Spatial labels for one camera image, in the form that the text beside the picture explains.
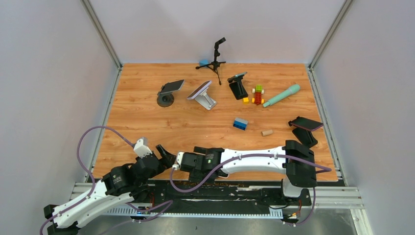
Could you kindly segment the purple dark smartphone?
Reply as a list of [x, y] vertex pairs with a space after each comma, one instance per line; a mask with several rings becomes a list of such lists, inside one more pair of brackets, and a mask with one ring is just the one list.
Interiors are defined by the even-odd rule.
[[315, 131], [323, 127], [323, 123], [314, 121], [305, 117], [296, 117], [294, 120], [288, 121], [289, 126], [301, 128], [306, 131]]

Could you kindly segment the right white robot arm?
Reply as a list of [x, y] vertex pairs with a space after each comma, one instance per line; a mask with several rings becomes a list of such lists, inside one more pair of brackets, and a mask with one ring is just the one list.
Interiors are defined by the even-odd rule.
[[279, 197], [288, 205], [298, 200], [303, 188], [317, 185], [316, 167], [314, 152], [294, 140], [262, 150], [195, 147], [193, 152], [179, 152], [173, 165], [174, 170], [189, 173], [189, 181], [199, 184], [238, 172], [284, 174]]

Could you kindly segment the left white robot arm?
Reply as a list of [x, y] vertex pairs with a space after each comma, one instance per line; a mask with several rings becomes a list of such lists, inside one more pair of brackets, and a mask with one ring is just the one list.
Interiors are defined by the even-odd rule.
[[132, 147], [137, 155], [135, 163], [114, 167], [89, 191], [67, 203], [44, 207], [45, 217], [52, 223], [47, 228], [49, 235], [76, 235], [82, 227], [117, 205], [145, 202], [150, 198], [148, 179], [171, 168], [176, 155], [157, 145], [161, 155], [158, 158], [142, 140]]

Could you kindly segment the white folding phone stand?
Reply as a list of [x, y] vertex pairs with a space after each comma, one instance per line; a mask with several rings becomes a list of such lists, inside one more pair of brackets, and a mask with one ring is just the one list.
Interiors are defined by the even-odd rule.
[[207, 92], [198, 94], [195, 97], [195, 100], [207, 110], [211, 110], [217, 104], [217, 102], [213, 100]]

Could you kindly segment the lavender phone on white stand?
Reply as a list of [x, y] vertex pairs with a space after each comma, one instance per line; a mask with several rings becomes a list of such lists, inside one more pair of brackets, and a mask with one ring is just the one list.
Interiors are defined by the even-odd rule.
[[204, 82], [197, 89], [195, 89], [188, 97], [187, 100], [195, 99], [197, 96], [201, 95], [203, 92], [206, 92], [212, 83], [211, 80]]

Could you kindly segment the dark round-base phone stand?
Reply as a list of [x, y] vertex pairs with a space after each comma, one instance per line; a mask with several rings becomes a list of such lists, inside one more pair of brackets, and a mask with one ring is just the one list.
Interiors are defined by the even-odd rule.
[[169, 107], [174, 103], [174, 96], [172, 93], [158, 94], [157, 104], [160, 107]]

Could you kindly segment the black phone stand rear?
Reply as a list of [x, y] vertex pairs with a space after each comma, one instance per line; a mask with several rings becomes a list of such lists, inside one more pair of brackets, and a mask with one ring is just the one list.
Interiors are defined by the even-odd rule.
[[236, 100], [248, 97], [248, 93], [242, 84], [242, 80], [232, 80], [228, 81], [228, 83]]

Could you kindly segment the black phone stand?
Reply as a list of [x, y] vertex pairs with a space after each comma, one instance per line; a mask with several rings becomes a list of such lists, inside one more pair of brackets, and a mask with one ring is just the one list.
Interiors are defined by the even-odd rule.
[[228, 83], [236, 100], [248, 97], [248, 93], [242, 84], [242, 80], [232, 80], [228, 81]]
[[314, 138], [311, 131], [301, 129], [301, 128], [295, 128], [292, 130], [292, 133], [294, 136], [299, 140], [299, 142], [308, 147], [311, 148], [318, 144], [318, 140]]

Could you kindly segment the grey phone on round stand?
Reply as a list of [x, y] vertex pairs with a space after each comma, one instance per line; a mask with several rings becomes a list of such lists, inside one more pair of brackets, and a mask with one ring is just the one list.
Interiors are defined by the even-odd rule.
[[184, 84], [184, 79], [174, 81], [174, 82], [168, 82], [163, 85], [160, 91], [160, 95], [167, 95], [175, 91], [179, 91], [182, 88], [183, 84]]

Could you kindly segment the blue phone on black stand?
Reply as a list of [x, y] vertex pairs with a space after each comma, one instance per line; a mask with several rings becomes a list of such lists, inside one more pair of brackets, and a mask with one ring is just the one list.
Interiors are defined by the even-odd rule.
[[232, 76], [231, 78], [228, 78], [227, 81], [229, 83], [232, 83], [234, 81], [239, 81], [239, 80], [243, 79], [243, 76], [246, 75], [246, 74], [247, 74], [247, 72], [236, 74], [236, 75]]

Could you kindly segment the black phone stand right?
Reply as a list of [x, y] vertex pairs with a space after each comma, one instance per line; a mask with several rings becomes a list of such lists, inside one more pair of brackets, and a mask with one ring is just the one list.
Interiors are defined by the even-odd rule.
[[295, 128], [292, 130], [292, 133], [294, 136], [299, 140], [299, 142], [308, 147], [311, 148], [318, 144], [318, 140], [314, 138], [311, 131], [301, 129], [301, 128]]

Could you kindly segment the blue grey duplo brick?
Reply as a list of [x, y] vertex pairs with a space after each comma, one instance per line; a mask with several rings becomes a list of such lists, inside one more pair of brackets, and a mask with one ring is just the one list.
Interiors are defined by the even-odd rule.
[[233, 127], [235, 127], [235, 128], [237, 128], [237, 129], [240, 129], [240, 130], [246, 130], [246, 128], [247, 128], [247, 126], [248, 126], [248, 121], [247, 120], [244, 120], [244, 119], [241, 119], [241, 118], [238, 118], [238, 117], [236, 117], [235, 119], [234, 119], [234, 121], [233, 121], [233, 124], [232, 124], [232, 126]]

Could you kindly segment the wooden cylinder peg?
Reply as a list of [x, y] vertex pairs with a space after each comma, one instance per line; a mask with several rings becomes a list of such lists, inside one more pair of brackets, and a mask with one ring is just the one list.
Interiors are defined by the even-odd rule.
[[262, 135], [263, 137], [265, 137], [265, 136], [269, 136], [269, 135], [272, 135], [272, 134], [273, 134], [273, 130], [272, 130], [272, 129], [265, 130], [265, 131], [262, 131], [262, 132], [261, 132], [261, 135]]

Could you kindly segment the red green toy brick car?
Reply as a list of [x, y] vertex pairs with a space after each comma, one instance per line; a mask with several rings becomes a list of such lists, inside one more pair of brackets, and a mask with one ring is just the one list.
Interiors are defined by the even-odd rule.
[[264, 104], [264, 99], [262, 98], [262, 95], [264, 94], [264, 89], [262, 85], [256, 85], [255, 88], [252, 89], [252, 93], [254, 94], [254, 96], [251, 99], [251, 103], [255, 105]]

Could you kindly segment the black mini tripod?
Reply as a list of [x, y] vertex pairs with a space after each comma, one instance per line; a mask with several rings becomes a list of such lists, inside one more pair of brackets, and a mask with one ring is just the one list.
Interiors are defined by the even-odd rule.
[[195, 69], [197, 69], [197, 70], [200, 69], [200, 68], [209, 68], [210, 70], [212, 70], [218, 77], [219, 85], [222, 85], [222, 82], [220, 80], [220, 75], [219, 75], [218, 68], [220, 67], [221, 64], [226, 63], [226, 61], [219, 62], [217, 60], [217, 58], [221, 55], [221, 53], [219, 52], [219, 46], [222, 43], [224, 43], [225, 41], [226, 41], [226, 38], [223, 37], [220, 40], [215, 42], [215, 44], [214, 44], [214, 53], [213, 53], [213, 56], [214, 56], [213, 61], [211, 61], [208, 64], [203, 64], [203, 65], [201, 64], [201, 62], [199, 62], [199, 66], [195, 67]]

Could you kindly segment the teal small block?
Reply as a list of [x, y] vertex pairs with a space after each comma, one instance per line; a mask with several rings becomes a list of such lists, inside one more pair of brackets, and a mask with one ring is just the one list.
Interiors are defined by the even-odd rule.
[[199, 66], [208, 65], [210, 61], [208, 59], [202, 59], [199, 61]]

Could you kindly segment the teal cylinder toy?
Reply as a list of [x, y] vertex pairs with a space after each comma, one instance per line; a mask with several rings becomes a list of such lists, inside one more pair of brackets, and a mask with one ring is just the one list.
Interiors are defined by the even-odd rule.
[[300, 90], [300, 85], [294, 84], [294, 85], [290, 86], [289, 88], [287, 88], [286, 90], [284, 90], [283, 92], [277, 94], [276, 96], [274, 96], [271, 99], [269, 99], [268, 101], [266, 101], [262, 106], [263, 106], [263, 108], [266, 108], [268, 106], [272, 106], [275, 103], [283, 100], [284, 98], [287, 98], [287, 97], [297, 93], [299, 90]]

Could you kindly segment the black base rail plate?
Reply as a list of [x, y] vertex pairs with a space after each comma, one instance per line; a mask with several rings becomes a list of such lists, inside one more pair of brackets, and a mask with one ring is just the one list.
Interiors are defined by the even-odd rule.
[[156, 182], [149, 186], [150, 198], [131, 202], [132, 214], [150, 215], [236, 215], [263, 216], [285, 209], [301, 210], [311, 206], [310, 191], [302, 189], [298, 198], [283, 195], [280, 183], [253, 188], [247, 184], [204, 185], [190, 193], [175, 190], [170, 183]]

